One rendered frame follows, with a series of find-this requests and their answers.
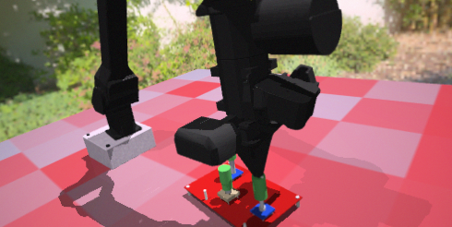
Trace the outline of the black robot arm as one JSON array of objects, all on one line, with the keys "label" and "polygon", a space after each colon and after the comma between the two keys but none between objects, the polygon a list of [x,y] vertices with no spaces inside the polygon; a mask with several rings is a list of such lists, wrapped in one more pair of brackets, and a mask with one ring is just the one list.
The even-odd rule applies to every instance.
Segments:
[{"label": "black robot arm", "polygon": [[[91,104],[106,115],[114,140],[143,130],[131,104],[139,102],[139,78],[128,66],[127,0],[97,0],[101,66],[94,75]],[[197,17],[209,16],[216,58],[268,54],[332,55],[339,43],[342,10],[338,0],[203,0]],[[313,115],[319,82],[311,66],[300,64],[288,76],[246,75],[246,122],[259,114],[292,130]],[[258,113],[259,111],[259,113]]]}]

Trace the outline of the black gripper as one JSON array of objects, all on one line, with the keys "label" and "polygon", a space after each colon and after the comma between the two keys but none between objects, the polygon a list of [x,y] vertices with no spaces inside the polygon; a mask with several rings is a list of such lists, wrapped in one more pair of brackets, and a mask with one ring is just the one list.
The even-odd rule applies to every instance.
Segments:
[{"label": "black gripper", "polygon": [[268,151],[274,133],[283,124],[260,115],[256,122],[246,122],[243,113],[243,93],[246,75],[265,78],[278,67],[277,58],[262,53],[245,58],[217,59],[210,68],[212,77],[220,78],[222,100],[217,111],[228,116],[221,120],[201,116],[183,125],[174,134],[176,153],[208,166],[220,166],[238,155],[249,172],[260,178],[266,168]]}]

